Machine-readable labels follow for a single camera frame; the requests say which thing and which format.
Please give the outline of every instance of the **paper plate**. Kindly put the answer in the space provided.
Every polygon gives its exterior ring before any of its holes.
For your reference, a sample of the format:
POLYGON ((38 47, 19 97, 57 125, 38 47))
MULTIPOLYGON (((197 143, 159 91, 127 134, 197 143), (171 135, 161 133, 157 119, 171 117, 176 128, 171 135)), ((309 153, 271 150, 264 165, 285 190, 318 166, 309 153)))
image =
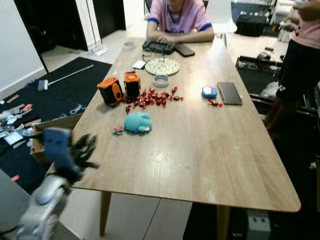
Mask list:
POLYGON ((153 75, 172 75, 179 71, 180 64, 170 58, 156 58, 145 64, 145 70, 153 75))

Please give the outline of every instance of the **human hand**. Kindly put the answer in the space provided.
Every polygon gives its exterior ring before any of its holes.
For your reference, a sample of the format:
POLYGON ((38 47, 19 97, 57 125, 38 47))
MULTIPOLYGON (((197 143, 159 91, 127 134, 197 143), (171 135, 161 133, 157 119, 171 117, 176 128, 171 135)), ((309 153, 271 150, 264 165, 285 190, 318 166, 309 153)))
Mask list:
POLYGON ((283 29, 288 32, 293 32, 298 29, 299 19, 295 17, 287 17, 280 22, 279 30, 283 29))
POLYGON ((162 36, 158 37, 158 39, 156 41, 161 44, 175 44, 176 38, 173 36, 162 35, 162 36))
POLYGON ((320 19, 320 0, 310 0, 305 5, 294 5, 299 15, 304 21, 314 21, 320 19))

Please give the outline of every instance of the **orange cube speaker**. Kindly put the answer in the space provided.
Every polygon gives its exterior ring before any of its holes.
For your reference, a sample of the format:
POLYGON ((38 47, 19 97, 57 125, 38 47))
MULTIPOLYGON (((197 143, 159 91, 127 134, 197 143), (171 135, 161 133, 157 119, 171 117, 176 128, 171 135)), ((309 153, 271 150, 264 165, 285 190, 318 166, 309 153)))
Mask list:
POLYGON ((100 90, 104 103, 111 107, 119 103, 124 96, 119 79, 116 77, 103 80, 97 85, 97 88, 100 90))
POLYGON ((140 95, 140 77, 137 72, 124 73, 124 88, 128 98, 136 98, 140 95))

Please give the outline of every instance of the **pink and white shirt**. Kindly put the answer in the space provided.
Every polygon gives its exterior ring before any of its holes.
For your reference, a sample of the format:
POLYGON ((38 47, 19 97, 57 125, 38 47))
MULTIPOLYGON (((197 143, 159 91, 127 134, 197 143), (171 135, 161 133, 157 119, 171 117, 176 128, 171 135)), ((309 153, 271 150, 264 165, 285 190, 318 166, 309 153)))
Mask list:
POLYGON ((212 27, 202 0, 183 0, 180 17, 174 21, 167 0, 153 0, 148 21, 156 22, 161 32, 190 33, 212 27))
POLYGON ((292 40, 313 49, 320 49, 320 19, 314 21, 300 19, 300 27, 292 40))

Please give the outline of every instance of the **white plastic bag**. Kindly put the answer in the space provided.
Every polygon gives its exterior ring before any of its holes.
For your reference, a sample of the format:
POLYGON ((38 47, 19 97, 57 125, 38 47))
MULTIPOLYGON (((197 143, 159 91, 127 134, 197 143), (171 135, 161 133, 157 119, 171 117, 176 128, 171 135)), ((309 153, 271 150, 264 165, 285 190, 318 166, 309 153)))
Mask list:
POLYGON ((260 97, 274 99, 276 97, 276 92, 279 88, 279 82, 270 82, 265 89, 260 93, 260 97))

